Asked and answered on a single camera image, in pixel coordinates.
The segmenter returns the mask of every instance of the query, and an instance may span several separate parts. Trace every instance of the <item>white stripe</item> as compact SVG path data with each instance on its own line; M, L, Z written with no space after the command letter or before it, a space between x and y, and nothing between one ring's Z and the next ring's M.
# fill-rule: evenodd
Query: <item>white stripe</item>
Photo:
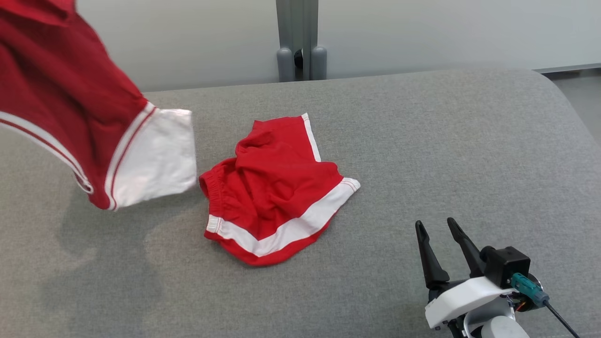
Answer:
M8 128L8 129L11 129L11 130L13 130L13 131L15 131L15 132L17 132L17 133L19 133L19 134L21 134L21 135L29 138L30 140L32 140L33 142L35 142L36 144L38 144L42 148L48 150L53 155L55 155L56 157L60 158L60 160L62 160L63 162L65 162L71 168L71 170L73 170L73 172L75 173L75 175L77 175L80 178L80 180L84 183L85 187L81 186L79 184L79 182L77 182L78 185L80 186L80 188L82 188L85 192L87 192L89 194L92 194L94 192L94 188L92 187L92 184L90 184L90 181L88 180L88 178L85 176L84 170L79 165L79 162L67 150L67 148L65 148L49 132L47 132L44 129L38 127L37 125L29 122L28 120L25 120L24 118L20 118L18 116L9 114L7 112L0 111L0 119L8 121L10 123L14 123L14 124L18 125L19 127L23 128L23 129L31 132L32 134L38 136L39 138L43 139L45 142L47 142L47 144L46 144L46 143L40 141L38 138L30 135L29 133L26 133L26 132L20 130L19 128L10 126L8 124L0 123L4 127ZM48 146L48 144L52 145L52 147L56 148L62 154L60 154L59 152L57 152L56 150L54 150L52 147Z
M313 150L313 156L315 156L315 161L321 162L322 157L319 156L319 150L317 149L317 142L315 141L315 136L313 136L313 131L311 130L311 122L309 122L309 114L304 113L301 115L302 119L305 120L305 129L307 130L307 137L309 138L309 143L311 143L311 149Z
M302 216L287 221L278 227L273 235L260 241L245 229L213 215L209 215L207 231L216 232L225 239L233 239L244 250L258 257L265 256L321 230L344 202L360 187L357 180L343 178L334 189L313 203Z
M105 180L105 193L109 197L109 210L117 210L117 202L115 201L115 198L113 198L113 196L111 195L112 182L113 177L115 176L115 170L117 169L117 164L119 163L119 160L125 152L127 144L132 138L133 133L136 132L138 126L144 121L146 116L148 116L152 112L153 109L154 105L152 103L146 103L144 109L138 114L138 116L136 116L136 118L133 119L132 124L129 125L129 127L121 137L121 140L119 140L117 148L113 153L111 163L109 164L109 170L106 173Z

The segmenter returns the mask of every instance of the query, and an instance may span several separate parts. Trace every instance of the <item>teal connector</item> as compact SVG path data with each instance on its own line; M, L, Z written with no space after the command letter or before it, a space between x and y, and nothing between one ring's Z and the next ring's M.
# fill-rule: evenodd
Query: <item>teal connector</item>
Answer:
M520 273L512 276L511 286L530 298L537 307L543 307L545 301L549 301L549 295L543 291L542 287L534 284L528 277Z

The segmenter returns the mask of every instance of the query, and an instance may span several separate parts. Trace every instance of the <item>seam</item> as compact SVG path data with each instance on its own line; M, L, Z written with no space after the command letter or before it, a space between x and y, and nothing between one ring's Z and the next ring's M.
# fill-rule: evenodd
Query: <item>seam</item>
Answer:
M142 126L146 123L146 121L154 114L156 109L157 109L157 107L154 107L152 109L152 111L150 112L150 114L148 114L148 116L146 116L143 119L142 123L140 123L140 125L136 128L136 131L133 132L132 137L127 142L127 145L125 146L125 149L123 150L123 153L121 154L121 157L119 158L119 161L117 162L117 166L115 167L115 173L113 174L113 180L111 182L111 198L113 199L113 201L115 201L115 206L113 207L112 210L117 210L117 200L115 199L114 189L115 189L115 180L117 179L117 174L119 172L119 166L121 165L121 162L123 161L123 158L125 157L125 154L127 153L127 150L129 149L129 146L131 145L133 139L136 137L136 135L138 134L138 132L140 131Z
M223 220L224 220L223 217L219 217L219 219L217 220L217 230L215 230L215 233L217 235L219 235L219 231L221 230L221 223L223 223Z
M57 152L58 154L60 154L61 157L63 158L63 161L67 161L67 162L71 163L72 167L71 167L71 165L69 167L71 167L71 169L73 170L73 172L75 173L75 175L77 175L83 183L87 183L90 186L89 189L83 189L83 188L82 189L85 192L87 192L88 194L93 194L94 193L94 187L92 186L92 184L90 183L90 181L87 179L87 177L85 177L85 175L83 173L80 173L79 170L75 170L74 169L74 168L77 168L77 165L75 165L75 163L73 163L73 161L71 161L68 157L66 157L65 154L63 154L62 151L58 150L55 146L51 145L46 140L42 139L41 137L39 137L38 135L34 134L33 132L31 132L31 131L29 131L29 130L27 130L27 129L21 127L21 126L19 126L18 124L14 124L12 122L9 122L9 121L3 120L3 119L0 119L0 123L4 124L5 126L12 127L12 128L15 128L17 130L20 130L20 131L26 133L27 135L35 138L37 141L45 144L47 147L51 148L52 150L54 150L55 152Z
M353 192L357 192L357 190L355 189L355 186L352 183L346 182L346 181L340 181L340 183L344 183L344 184L348 185L351 189L353 189Z
M354 186L356 190L359 190L359 188L361 187L361 183L359 183L359 181L357 181L355 179L351 179L349 177L344 177L342 180L351 184L352 186Z

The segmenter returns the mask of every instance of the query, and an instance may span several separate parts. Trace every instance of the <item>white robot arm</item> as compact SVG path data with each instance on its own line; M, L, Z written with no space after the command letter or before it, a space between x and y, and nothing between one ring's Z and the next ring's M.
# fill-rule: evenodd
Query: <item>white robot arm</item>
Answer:
M515 313L546 306L579 338L551 307L549 296L529 273L528 256L513 247L485 247L480 251L454 219L448 218L447 223L469 265L467 280L449 282L448 273L430 246L426 228L421 221L415 223L426 287L430 290L426 305L430 328L447 326L454 338L529 338L515 321ZM472 325L477 328L470 331Z

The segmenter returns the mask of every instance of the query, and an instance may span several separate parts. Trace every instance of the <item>gray upholstered bench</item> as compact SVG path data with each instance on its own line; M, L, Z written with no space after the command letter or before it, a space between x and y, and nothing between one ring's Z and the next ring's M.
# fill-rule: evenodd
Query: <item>gray upholstered bench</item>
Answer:
M414 223L467 277L446 217L512 245L583 337L601 336L601 150L566 98L526 70L147 93L194 112L199 172L252 121L308 113L324 161L362 188L289 261L250 268L203 238L200 189L96 209L69 169L0 131L0 337L450 337L428 329ZM546 310L531 337L564 337Z

